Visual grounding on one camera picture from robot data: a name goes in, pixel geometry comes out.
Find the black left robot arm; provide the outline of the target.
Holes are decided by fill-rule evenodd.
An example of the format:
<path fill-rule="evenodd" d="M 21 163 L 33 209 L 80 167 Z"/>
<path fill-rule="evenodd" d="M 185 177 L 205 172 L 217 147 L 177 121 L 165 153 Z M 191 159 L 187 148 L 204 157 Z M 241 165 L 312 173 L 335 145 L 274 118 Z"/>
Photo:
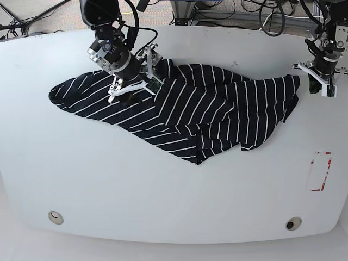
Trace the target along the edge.
<path fill-rule="evenodd" d="M 321 92 L 324 97 L 337 96 L 337 81 L 347 75 L 347 68 L 337 67 L 337 63 L 347 51 L 347 1 L 314 1 L 322 14 L 322 19 L 314 17 L 304 1 L 300 4 L 316 25 L 313 40 L 305 39 L 314 60 L 293 64 L 292 67 L 307 73 L 309 92 Z"/>

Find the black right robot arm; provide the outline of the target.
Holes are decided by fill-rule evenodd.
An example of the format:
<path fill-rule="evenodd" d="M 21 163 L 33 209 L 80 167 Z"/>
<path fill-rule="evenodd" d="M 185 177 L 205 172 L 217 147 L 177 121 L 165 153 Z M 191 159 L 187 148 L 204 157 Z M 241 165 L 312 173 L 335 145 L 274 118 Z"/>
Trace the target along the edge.
<path fill-rule="evenodd" d="M 157 45 L 151 40 L 132 53 L 143 29 L 138 13 L 146 10 L 148 1 L 140 1 L 138 5 L 126 3 L 132 10 L 133 26 L 127 26 L 123 20 L 118 1 L 80 2 L 82 20 L 95 33 L 88 49 L 89 58 L 114 77 L 108 91 L 110 104 L 138 90 L 155 96 L 163 85 L 163 78 L 156 70 L 163 58 L 155 51 Z M 124 27 L 128 28 L 126 33 L 122 32 Z"/>

